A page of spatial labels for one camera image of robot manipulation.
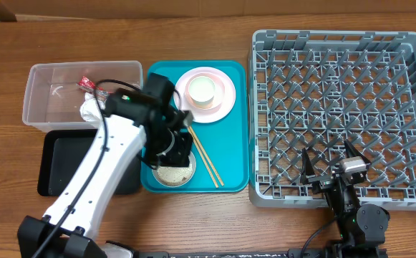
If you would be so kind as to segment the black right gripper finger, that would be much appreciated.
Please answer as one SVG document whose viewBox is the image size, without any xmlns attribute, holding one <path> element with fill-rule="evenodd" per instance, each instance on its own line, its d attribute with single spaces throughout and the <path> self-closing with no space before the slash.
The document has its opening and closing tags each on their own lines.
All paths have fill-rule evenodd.
<svg viewBox="0 0 416 258">
<path fill-rule="evenodd" d="M 344 140 L 345 158 L 361 158 L 365 164 L 370 165 L 371 161 L 359 152 L 349 140 Z"/>
<path fill-rule="evenodd" d="M 303 185 L 307 185 L 307 184 L 312 183 L 316 174 L 314 172 L 314 168 L 311 164 L 311 160 L 309 159 L 308 153 L 305 148 L 301 150 L 301 161 L 302 161 L 302 167 L 301 167 L 300 182 Z"/>
</svg>

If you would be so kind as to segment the grey bowl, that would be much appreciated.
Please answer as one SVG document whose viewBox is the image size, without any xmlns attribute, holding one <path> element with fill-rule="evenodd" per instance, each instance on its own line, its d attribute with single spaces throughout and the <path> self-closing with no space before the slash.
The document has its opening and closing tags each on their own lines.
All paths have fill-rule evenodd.
<svg viewBox="0 0 416 258">
<path fill-rule="evenodd" d="M 195 156 L 190 152 L 188 156 L 189 164 L 186 167 L 161 166 L 153 170 L 153 175 L 157 182 L 167 187 L 183 186 L 191 180 L 196 170 Z"/>
</svg>

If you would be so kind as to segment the white napkin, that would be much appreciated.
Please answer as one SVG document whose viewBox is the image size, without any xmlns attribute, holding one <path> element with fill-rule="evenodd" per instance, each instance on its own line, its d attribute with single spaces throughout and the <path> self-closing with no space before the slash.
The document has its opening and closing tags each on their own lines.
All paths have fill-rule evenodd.
<svg viewBox="0 0 416 258">
<path fill-rule="evenodd" d="M 103 100 L 98 100 L 98 103 L 101 109 L 105 108 L 105 102 Z M 94 128 L 98 128 L 102 120 L 99 107 L 97 106 L 94 95 L 86 92 L 84 94 L 84 102 L 79 108 L 79 113 L 81 118 Z"/>
</svg>

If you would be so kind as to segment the red snack wrapper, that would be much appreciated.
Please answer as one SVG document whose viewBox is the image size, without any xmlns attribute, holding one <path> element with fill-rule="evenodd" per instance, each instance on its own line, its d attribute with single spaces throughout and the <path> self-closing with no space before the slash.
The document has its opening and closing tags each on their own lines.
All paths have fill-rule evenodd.
<svg viewBox="0 0 416 258">
<path fill-rule="evenodd" d="M 85 76 L 83 76 L 82 79 L 77 83 L 77 86 L 81 91 L 83 91 L 85 101 L 93 100 L 96 96 L 99 101 L 105 102 L 109 96 L 108 91 L 101 87 L 97 87 L 93 81 Z"/>
</svg>

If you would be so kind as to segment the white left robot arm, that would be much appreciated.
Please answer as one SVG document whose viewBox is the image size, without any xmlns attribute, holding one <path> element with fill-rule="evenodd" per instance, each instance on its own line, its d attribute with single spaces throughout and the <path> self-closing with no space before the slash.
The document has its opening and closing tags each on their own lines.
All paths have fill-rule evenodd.
<svg viewBox="0 0 416 258">
<path fill-rule="evenodd" d="M 118 89 L 71 181 L 41 219 L 26 216 L 17 238 L 22 257 L 137 257 L 117 242 L 95 243 L 105 210 L 130 163 L 140 155 L 155 168 L 186 167 L 193 115 L 170 104 L 173 92 Z"/>
</svg>

